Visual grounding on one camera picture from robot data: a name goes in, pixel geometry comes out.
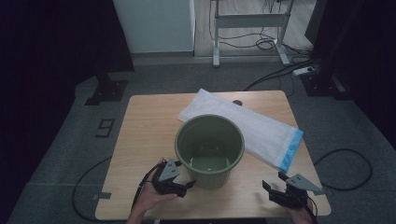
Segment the human hand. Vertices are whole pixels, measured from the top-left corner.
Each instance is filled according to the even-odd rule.
[[[308,200],[307,206],[312,211],[312,202]],[[308,212],[302,207],[300,209],[292,209],[282,206],[290,215],[291,219],[295,224],[312,224],[314,220],[309,216]]]
[[[140,196],[136,204],[131,210],[131,215],[128,218],[128,224],[140,223],[145,213],[155,207],[159,203],[173,200],[177,198],[176,194],[159,194],[151,184],[151,179],[154,176],[155,170],[148,176],[147,182],[143,185]]]

